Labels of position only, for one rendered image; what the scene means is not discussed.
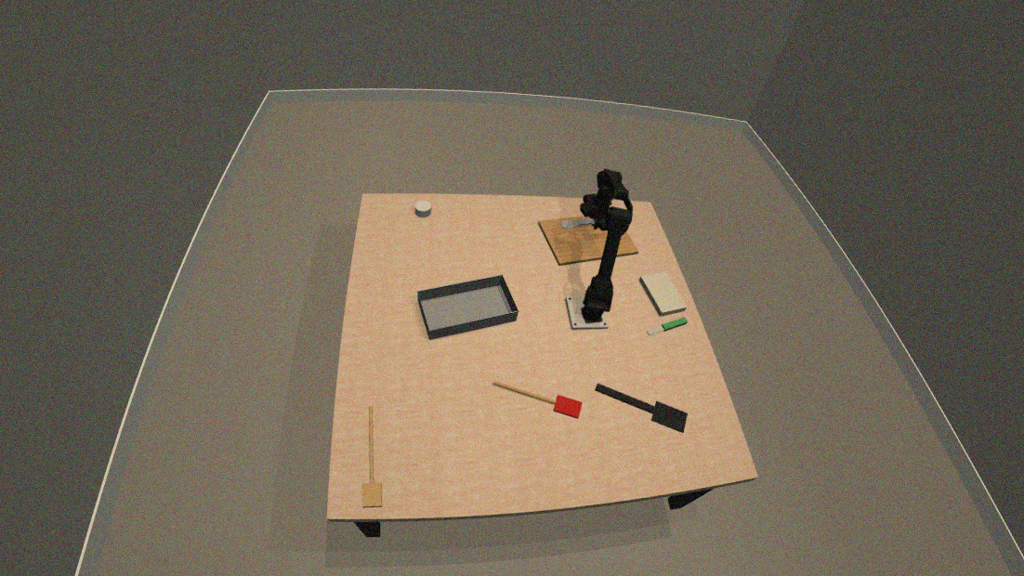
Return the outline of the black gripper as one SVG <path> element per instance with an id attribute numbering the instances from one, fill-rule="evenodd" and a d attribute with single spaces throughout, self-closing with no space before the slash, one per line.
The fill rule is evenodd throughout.
<path id="1" fill-rule="evenodd" d="M 599 227 L 599 229 L 602 230 L 602 231 L 603 230 L 607 230 L 607 227 L 605 224 L 605 221 L 606 221 L 605 214 L 606 214 L 607 203 L 604 203 L 604 202 L 600 201 L 599 199 L 597 199 L 597 194 L 596 193 L 594 193 L 594 194 L 586 194 L 583 197 L 583 201 L 584 202 L 590 201 L 592 198 L 595 198 L 595 203 L 596 203 L 597 206 L 599 206 L 599 209 L 600 209 L 599 213 L 597 213 L 595 216 L 592 216 L 592 218 L 595 221 L 595 224 L 593 224 L 592 227 L 594 227 L 594 229 L 597 229 L 597 227 Z"/>

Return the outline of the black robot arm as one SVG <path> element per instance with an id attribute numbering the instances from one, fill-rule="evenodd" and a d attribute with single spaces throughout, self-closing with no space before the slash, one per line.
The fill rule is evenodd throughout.
<path id="1" fill-rule="evenodd" d="M 613 286 L 610 280 L 616 256 L 618 256 L 620 237 L 628 231 L 631 225 L 633 215 L 633 205 L 629 200 L 629 190 L 622 183 L 622 174 L 609 169 L 604 169 L 597 174 L 597 199 L 607 203 L 605 224 L 607 227 L 607 237 L 604 245 L 604 253 L 601 259 L 598 274 L 591 280 L 584 295 L 584 307 L 581 308 L 584 322 L 601 322 L 603 313 L 610 311 L 613 296 Z M 624 201 L 624 208 L 610 206 L 613 200 Z M 595 198 L 586 201 L 581 205 L 581 212 L 584 216 L 595 216 L 599 213 L 599 206 L 595 203 Z"/>

